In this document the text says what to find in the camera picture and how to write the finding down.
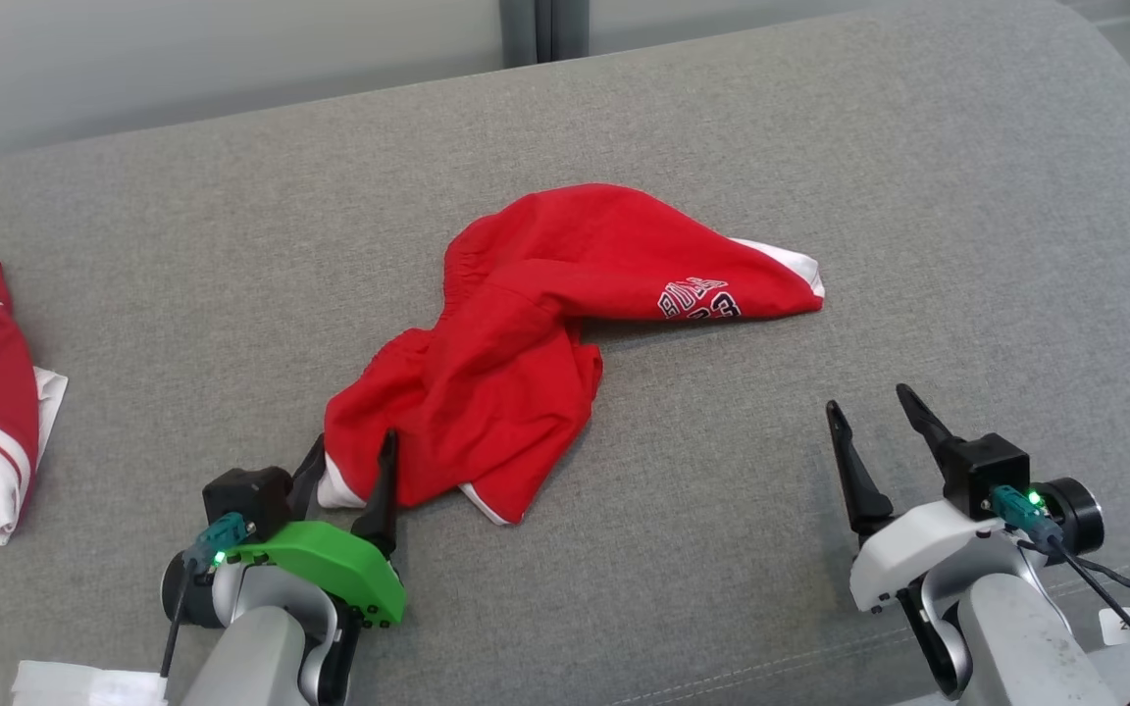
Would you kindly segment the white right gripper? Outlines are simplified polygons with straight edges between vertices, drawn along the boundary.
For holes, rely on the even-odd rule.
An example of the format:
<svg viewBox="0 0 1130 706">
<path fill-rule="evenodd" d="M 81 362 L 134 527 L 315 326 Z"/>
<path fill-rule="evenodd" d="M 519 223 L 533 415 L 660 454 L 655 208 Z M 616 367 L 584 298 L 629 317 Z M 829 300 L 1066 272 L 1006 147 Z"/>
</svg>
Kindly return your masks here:
<svg viewBox="0 0 1130 706">
<path fill-rule="evenodd" d="M 909 384 L 897 384 L 896 393 L 911 428 L 932 453 L 946 487 L 963 483 L 964 439 L 947 429 Z M 893 605 L 897 591 L 916 579 L 924 579 L 925 598 L 936 602 L 963 593 L 984 576 L 1009 572 L 1009 541 L 1002 535 L 1000 518 L 968 518 L 947 500 L 928 502 L 896 518 L 893 502 L 875 486 L 853 446 L 851 424 L 835 399 L 826 403 L 826 420 L 847 526 L 861 546 L 850 570 L 857 611 L 870 613 Z"/>
</svg>

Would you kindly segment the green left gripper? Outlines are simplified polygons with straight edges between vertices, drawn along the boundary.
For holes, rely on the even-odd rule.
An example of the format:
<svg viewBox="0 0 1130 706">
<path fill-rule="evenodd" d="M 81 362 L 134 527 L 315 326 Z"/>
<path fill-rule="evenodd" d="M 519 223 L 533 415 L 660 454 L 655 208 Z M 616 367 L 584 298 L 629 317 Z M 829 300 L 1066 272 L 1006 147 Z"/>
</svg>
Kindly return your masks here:
<svg viewBox="0 0 1130 706">
<path fill-rule="evenodd" d="M 242 542 L 226 550 L 226 558 L 277 566 L 292 576 L 339 598 L 367 616 L 372 624 L 403 621 L 407 593 L 389 559 L 395 551 L 395 483 L 398 433 L 386 430 L 377 462 L 380 473 L 370 499 L 351 533 L 308 520 L 318 514 L 318 485 L 325 479 L 325 436 L 319 434 L 292 474 L 288 506 L 292 522 L 263 542 Z"/>
</svg>

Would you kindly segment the red basketball shorts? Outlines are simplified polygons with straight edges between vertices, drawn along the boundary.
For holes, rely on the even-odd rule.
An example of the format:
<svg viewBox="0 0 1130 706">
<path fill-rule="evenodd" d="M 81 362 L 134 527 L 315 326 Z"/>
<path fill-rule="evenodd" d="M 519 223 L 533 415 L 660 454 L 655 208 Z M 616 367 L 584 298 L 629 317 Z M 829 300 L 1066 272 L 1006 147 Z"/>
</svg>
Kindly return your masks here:
<svg viewBox="0 0 1130 706">
<path fill-rule="evenodd" d="M 602 357 L 591 319 L 685 323 L 822 310 L 811 256 L 727 237 L 638 189 L 608 183 L 519 198 L 458 233 L 442 313 L 374 354 L 329 401 L 324 508 L 365 508 L 386 433 L 395 502 L 468 499 L 516 526 L 591 420 Z"/>
</svg>

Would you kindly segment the grey partition post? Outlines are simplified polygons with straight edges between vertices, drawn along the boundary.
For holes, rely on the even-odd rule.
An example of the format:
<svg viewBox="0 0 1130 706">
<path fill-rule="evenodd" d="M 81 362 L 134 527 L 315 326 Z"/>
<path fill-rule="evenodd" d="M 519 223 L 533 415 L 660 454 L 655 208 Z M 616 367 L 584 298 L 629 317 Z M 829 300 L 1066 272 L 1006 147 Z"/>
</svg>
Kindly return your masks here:
<svg viewBox="0 0 1130 706">
<path fill-rule="evenodd" d="M 497 0 L 497 6 L 506 69 L 591 53 L 591 0 Z"/>
</svg>

